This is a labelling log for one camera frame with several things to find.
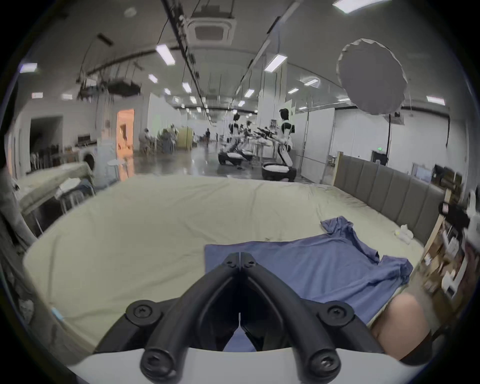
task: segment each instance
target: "air conditioning vent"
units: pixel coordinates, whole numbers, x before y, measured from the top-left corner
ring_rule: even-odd
[[[187,20],[187,42],[190,46],[229,46],[237,21],[216,17],[199,17]]]

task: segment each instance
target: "ceiling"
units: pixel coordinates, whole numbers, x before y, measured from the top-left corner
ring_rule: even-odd
[[[208,0],[201,0],[199,7]],[[197,0],[182,0],[184,12],[190,16]],[[388,47],[400,61],[408,80],[406,104],[448,111],[453,119],[466,119],[473,112],[473,101],[468,92],[462,70],[446,44],[404,1],[387,1],[343,14],[332,6],[333,0],[305,0],[273,36],[266,53],[288,56],[288,89],[299,91],[287,95],[293,104],[325,105],[346,96],[336,77],[336,61],[342,48],[359,38],[370,38]],[[229,12],[231,0],[211,0],[221,11]],[[235,90],[245,74],[251,59],[261,47],[268,29],[281,16],[291,0],[242,0],[235,2],[233,16],[237,27],[231,46],[226,48],[191,47],[200,73],[200,87],[209,106],[226,107],[235,98]],[[137,13],[126,18],[124,11],[135,7]],[[68,9],[68,18],[57,20],[32,48],[27,61],[38,63],[37,73],[22,74],[17,108],[29,100],[32,92],[43,92],[44,97],[59,98],[62,93],[78,91],[75,79],[85,52],[84,71],[114,58],[143,50],[152,50],[167,20],[160,0],[83,0]],[[107,47],[95,39],[99,33],[110,38],[114,45]],[[170,47],[177,45],[172,29],[167,24],[161,40]],[[181,87],[182,79],[190,81],[188,69],[178,50],[172,51],[176,65],[168,67],[156,52],[136,59],[143,70],[124,62],[109,69],[111,76],[125,76],[141,84],[142,93],[166,96],[175,105],[190,104]],[[261,58],[243,83],[244,93],[255,89],[243,106],[253,111],[258,105],[260,79],[265,66]],[[154,74],[158,83],[148,80]],[[318,87],[305,87],[301,79],[316,76]],[[426,96],[442,97],[446,107],[426,102]]]

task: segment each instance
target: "wooden frame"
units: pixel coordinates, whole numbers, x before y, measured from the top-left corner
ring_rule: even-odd
[[[340,164],[340,159],[343,156],[343,152],[337,152],[336,153],[336,159],[335,159],[335,169],[333,171],[333,177],[332,177],[332,186],[335,185],[335,178],[336,178],[336,173],[338,171],[338,165]]]

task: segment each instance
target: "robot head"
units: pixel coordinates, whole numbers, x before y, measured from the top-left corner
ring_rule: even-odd
[[[282,120],[288,120],[288,115],[288,109],[283,108],[280,110],[280,117],[282,118]]]

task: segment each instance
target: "shiny floor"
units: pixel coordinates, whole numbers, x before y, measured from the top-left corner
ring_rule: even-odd
[[[218,152],[221,144],[211,142],[203,144],[191,151],[178,150],[173,154],[157,153],[142,155],[135,153],[128,159],[129,176],[134,174],[170,175],[185,174],[194,176],[233,177],[237,179],[262,180],[262,167],[259,162],[247,161],[242,163],[241,169],[233,165],[220,165]],[[295,182],[309,182],[297,176]]]

